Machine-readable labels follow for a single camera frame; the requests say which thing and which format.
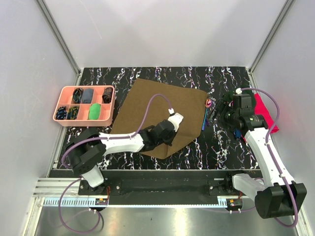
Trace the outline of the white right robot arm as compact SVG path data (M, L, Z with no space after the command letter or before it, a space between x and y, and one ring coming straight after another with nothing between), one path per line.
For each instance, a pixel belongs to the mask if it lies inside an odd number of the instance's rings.
M217 103L212 119L221 122L244 138L258 161L263 183L240 172L227 174L223 182L229 195L243 193L254 201L261 218L297 216L306 197L304 184L297 183L287 171L270 138L268 123L255 113L255 97L249 93L229 92Z

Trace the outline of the brown fabric napkin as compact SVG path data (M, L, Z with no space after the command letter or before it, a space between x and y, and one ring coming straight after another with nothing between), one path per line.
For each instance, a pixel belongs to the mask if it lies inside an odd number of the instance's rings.
M139 127L157 125L168 119L168 110L173 108L184 119L172 146L162 144L154 150L145 152L148 156L166 159L199 137L206 99L207 93L196 88L136 79L114 120L111 134L127 134Z

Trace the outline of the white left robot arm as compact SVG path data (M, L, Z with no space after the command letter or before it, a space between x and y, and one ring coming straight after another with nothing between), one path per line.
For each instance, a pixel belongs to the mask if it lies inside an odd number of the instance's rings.
M70 144L62 157L62 164L86 180L89 189L100 195L106 190L103 174L97 166L103 155L119 152L147 152L165 144L172 145L184 117L170 114L157 125L129 134L104 134L87 131L87 139Z

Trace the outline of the purple iridescent spoon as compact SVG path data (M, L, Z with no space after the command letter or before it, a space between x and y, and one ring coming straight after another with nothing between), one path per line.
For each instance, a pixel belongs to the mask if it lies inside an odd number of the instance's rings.
M205 106L206 106L206 108L208 108L208 111L209 111L210 107L212 106L212 103L213 103L213 102L212 102L211 99L207 99L207 100L206 100ZM207 121L207 122L206 122L206 126L210 126L209 121L208 121L208 118L207 118L206 121Z

